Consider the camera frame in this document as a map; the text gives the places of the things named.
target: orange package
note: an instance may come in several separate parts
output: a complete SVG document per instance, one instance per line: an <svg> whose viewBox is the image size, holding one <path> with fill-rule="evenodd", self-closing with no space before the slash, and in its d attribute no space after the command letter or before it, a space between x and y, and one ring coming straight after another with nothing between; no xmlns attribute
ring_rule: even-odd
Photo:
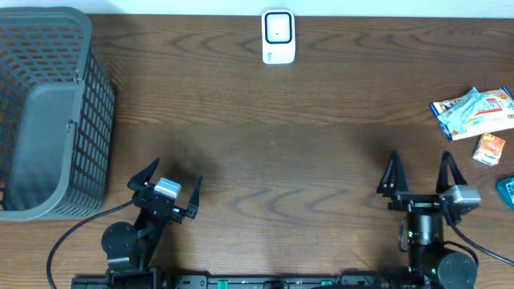
<svg viewBox="0 0 514 289"><path fill-rule="evenodd" d="M486 132L480 137L473 158L486 165L498 165L504 145L505 140Z"/></svg>

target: wooden tabletop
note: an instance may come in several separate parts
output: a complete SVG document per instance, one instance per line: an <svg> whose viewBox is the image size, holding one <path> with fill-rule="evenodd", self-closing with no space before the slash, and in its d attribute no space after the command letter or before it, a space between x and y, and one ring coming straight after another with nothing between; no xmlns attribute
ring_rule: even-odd
<svg viewBox="0 0 514 289"><path fill-rule="evenodd" d="M512 84L514 22L487 19L305 18L296 60L262 62L260 18L91 15L93 46L118 95L104 209L126 202L129 178L155 157L154 181L204 176L195 220L166 229L153 264L211 274L337 274L406 264L405 214L375 194L392 149L415 193L434 192L449 149L482 203L463 219L471 239L514 258L514 213L495 183L514 174L514 130L499 165L471 158L478 137L449 143L429 104ZM103 274L101 218L59 248L60 288ZM45 287L45 263L76 221L1 223L0 287ZM463 243L451 230L446 239ZM479 253L476 288L514 274Z"/></svg>

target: white rectangular device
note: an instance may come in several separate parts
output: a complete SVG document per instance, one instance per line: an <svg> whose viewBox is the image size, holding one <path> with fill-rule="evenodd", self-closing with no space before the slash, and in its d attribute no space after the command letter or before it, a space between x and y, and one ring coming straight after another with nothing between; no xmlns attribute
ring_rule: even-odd
<svg viewBox="0 0 514 289"><path fill-rule="evenodd" d="M268 10L262 17L263 61L287 64L295 60L295 15L289 10Z"/></svg>

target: wooden table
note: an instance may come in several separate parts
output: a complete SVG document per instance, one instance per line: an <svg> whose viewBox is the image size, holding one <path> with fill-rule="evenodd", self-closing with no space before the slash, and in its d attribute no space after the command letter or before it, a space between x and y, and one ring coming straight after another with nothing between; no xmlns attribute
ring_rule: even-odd
<svg viewBox="0 0 514 289"><path fill-rule="evenodd" d="M477 137L448 143L429 103L513 84L512 20L297 18L296 60L266 66L260 18L92 15L93 45L119 91L105 209L155 157L154 181L204 187L197 219L166 230L154 264L211 274L339 273L406 264L404 214L375 194L397 149L410 188L431 193L449 149L479 188L461 230L514 257L514 214L495 189L514 171L471 159ZM77 230L57 251L60 288L103 274L105 228L130 207ZM0 287L45 287L55 241L76 222L0 224ZM463 242L451 230L446 238ZM512 288L511 268L484 254L476 288Z"/></svg>

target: white backdrop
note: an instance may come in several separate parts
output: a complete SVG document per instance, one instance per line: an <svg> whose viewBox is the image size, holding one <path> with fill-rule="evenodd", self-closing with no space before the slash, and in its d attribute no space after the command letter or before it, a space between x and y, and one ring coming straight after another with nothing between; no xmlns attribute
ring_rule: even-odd
<svg viewBox="0 0 514 289"><path fill-rule="evenodd" d="M8 6L72 6L86 13L514 18L514 0L0 0Z"/></svg>

